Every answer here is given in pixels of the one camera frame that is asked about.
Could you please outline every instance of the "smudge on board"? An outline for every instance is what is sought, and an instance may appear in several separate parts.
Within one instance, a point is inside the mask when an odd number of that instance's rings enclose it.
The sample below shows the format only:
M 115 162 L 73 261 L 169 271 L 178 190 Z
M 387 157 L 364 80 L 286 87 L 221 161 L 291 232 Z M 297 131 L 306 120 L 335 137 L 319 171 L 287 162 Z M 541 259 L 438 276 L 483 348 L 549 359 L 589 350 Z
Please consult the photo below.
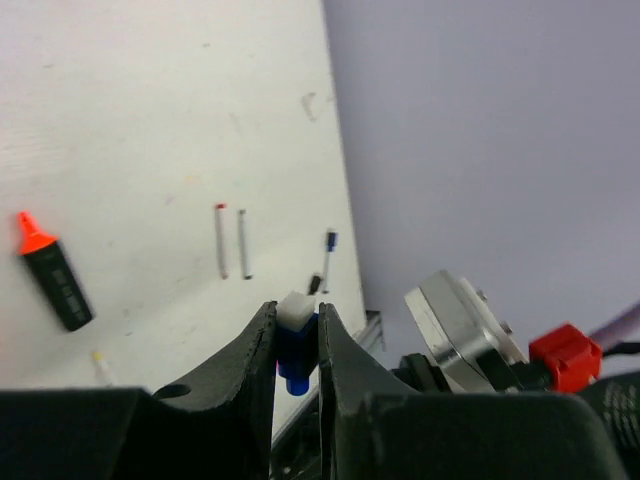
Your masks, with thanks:
M 240 120 L 238 120 L 238 117 L 236 117 L 233 113 L 229 114 L 229 120 L 231 120 L 231 123 L 233 124 L 233 129 L 236 131 L 236 133 L 244 138 L 244 132 L 242 131 L 242 125 L 240 125 Z
M 302 109 L 304 110 L 305 115 L 309 119 L 310 122 L 315 122 L 318 117 L 313 113 L 313 100 L 316 98 L 316 92 L 309 92 L 302 96 L 300 99 L 300 103 L 302 104 Z
M 200 175 L 187 175 L 184 178 L 184 181 L 187 185 L 193 185 L 194 183 L 198 183 L 202 177 Z

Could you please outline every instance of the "highlighter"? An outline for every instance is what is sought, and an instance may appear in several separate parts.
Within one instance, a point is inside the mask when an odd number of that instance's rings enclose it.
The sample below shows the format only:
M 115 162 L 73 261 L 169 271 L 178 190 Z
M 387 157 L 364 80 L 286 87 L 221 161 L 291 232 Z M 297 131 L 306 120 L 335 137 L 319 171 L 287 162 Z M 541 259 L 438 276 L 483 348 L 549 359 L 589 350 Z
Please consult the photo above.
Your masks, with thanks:
M 69 331 L 78 330 L 93 319 L 93 313 L 60 242 L 40 230 L 29 212 L 20 212 L 18 223 L 24 237 L 20 256 L 62 325 Z

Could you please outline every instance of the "black cable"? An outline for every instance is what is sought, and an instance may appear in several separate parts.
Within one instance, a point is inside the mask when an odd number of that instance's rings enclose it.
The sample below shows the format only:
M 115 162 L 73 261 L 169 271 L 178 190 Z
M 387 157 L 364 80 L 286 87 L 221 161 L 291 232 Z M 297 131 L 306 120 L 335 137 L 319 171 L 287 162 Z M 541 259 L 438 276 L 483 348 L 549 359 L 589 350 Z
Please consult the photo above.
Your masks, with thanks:
M 640 342 L 620 342 L 602 354 L 602 358 L 612 355 L 636 355 L 640 353 Z

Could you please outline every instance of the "blue pen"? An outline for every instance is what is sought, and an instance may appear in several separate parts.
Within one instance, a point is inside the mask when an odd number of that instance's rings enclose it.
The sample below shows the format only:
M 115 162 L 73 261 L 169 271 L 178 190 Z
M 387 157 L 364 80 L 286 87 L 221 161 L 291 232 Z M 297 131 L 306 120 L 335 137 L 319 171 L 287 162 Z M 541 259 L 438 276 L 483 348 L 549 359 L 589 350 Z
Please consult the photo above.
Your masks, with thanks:
M 322 293 L 329 293 L 329 259 L 331 253 L 336 248 L 336 242 L 338 240 L 338 234 L 332 230 L 327 232 L 327 251 L 324 256 L 324 283 L 322 286 Z

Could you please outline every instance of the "gray pen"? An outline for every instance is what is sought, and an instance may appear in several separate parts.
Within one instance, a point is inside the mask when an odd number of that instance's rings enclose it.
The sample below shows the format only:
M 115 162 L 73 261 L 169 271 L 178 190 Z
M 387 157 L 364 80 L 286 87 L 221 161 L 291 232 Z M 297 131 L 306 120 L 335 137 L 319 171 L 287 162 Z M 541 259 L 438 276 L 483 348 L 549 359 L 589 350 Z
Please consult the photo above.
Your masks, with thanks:
M 253 278 L 248 235 L 247 211 L 243 208 L 238 211 L 238 238 L 240 239 L 240 264 L 242 265 L 242 276 L 245 280 Z

